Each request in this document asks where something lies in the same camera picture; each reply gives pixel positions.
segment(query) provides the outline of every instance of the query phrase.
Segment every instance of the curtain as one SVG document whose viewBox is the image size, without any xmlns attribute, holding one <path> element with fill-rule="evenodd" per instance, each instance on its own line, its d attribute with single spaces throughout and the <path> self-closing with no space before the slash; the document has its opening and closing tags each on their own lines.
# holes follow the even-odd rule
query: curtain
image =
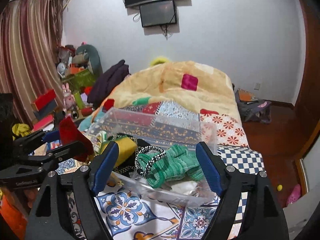
<svg viewBox="0 0 320 240">
<path fill-rule="evenodd" d="M 56 70 L 62 36 L 63 0 L 15 0 L 0 15 L 0 92 L 13 94 L 21 122 L 35 119 L 31 102 L 54 89 L 62 106 Z"/>
</svg>

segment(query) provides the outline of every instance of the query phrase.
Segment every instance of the gray bag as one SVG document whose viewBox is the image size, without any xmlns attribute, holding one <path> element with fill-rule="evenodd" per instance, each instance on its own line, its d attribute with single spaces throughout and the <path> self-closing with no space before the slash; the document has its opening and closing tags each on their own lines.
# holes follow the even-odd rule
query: gray bag
<svg viewBox="0 0 320 240">
<path fill-rule="evenodd" d="M 270 101 L 258 99 L 258 102 L 249 103 L 242 102 L 239 98 L 239 92 L 235 93 L 239 114 L 242 122 L 259 121 L 262 123 L 270 123 Z"/>
</svg>

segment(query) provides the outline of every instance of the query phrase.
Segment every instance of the bed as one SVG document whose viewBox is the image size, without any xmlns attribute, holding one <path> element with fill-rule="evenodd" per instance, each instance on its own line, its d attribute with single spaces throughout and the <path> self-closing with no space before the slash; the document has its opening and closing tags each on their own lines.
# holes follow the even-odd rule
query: bed
<svg viewBox="0 0 320 240">
<path fill-rule="evenodd" d="M 249 149 L 230 78 L 218 69 L 191 61 L 157 65 L 125 79 L 101 105 L 108 100 L 116 108 L 214 123 L 225 164 L 246 173 L 264 170 L 261 154 Z M 87 120 L 97 121 L 101 115 L 102 107 Z M 205 138 L 206 131 L 201 132 Z M 74 228 L 84 239 L 73 195 L 68 197 Z M 246 199 L 242 193 L 230 238 L 239 232 Z M 219 198 L 198 208 L 182 207 L 108 183 L 96 203 L 114 239 L 200 239 Z"/>
</svg>

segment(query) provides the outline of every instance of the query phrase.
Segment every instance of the metal screw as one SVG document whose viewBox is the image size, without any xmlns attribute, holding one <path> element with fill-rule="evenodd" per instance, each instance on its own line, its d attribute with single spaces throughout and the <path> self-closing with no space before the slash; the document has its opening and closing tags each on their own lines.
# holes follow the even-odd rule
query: metal screw
<svg viewBox="0 0 320 240">
<path fill-rule="evenodd" d="M 267 173 L 265 171 L 259 171 L 259 175 L 265 178 L 267 176 Z"/>
<path fill-rule="evenodd" d="M 235 170 L 236 170 L 236 168 L 234 166 L 232 166 L 232 165 L 227 166 L 227 171 L 234 172 Z"/>
<path fill-rule="evenodd" d="M 49 171 L 48 173 L 48 177 L 53 177 L 54 175 L 56 175 L 56 172 L 55 171 Z"/>
<path fill-rule="evenodd" d="M 80 171 L 85 172 L 89 169 L 89 167 L 87 165 L 83 165 L 80 167 Z"/>
</svg>

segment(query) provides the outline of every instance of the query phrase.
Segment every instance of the yellow comforter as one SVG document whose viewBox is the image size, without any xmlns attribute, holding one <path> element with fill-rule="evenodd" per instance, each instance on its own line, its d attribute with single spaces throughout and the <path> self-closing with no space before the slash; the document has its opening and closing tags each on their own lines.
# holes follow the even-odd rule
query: yellow comforter
<svg viewBox="0 0 320 240">
<path fill-rule="evenodd" d="M 206 109 L 241 121 L 230 78 L 216 68 L 192 61 L 167 62 L 141 70 L 115 87 L 105 101 L 112 98 L 114 107 L 121 108 L 147 97 L 148 103 L 174 100 L 195 113 Z"/>
</svg>

